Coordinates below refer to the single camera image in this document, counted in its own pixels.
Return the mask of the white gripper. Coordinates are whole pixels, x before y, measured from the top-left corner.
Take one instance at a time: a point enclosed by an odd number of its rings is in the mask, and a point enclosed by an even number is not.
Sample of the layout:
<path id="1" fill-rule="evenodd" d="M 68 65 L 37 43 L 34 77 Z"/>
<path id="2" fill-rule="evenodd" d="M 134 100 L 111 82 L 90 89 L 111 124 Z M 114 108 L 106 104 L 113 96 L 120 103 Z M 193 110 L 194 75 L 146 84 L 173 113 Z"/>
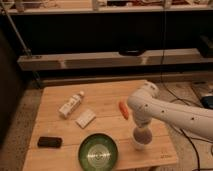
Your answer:
<path id="1" fill-rule="evenodd" d="M 150 125 L 149 122 L 144 122 L 144 123 L 138 124 L 135 127 L 135 131 L 137 133 L 146 132 L 149 129 L 149 125 Z"/>

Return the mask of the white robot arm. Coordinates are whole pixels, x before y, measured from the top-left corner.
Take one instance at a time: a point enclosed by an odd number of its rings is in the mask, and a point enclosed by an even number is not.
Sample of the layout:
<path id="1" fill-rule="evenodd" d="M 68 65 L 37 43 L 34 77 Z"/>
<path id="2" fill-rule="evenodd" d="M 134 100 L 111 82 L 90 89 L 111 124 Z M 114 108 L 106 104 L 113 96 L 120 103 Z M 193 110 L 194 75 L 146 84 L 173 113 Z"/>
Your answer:
<path id="1" fill-rule="evenodd" d="M 147 127 L 155 118 L 213 141 L 213 110 L 159 100 L 158 93 L 154 83 L 145 81 L 128 97 L 138 128 Z"/>

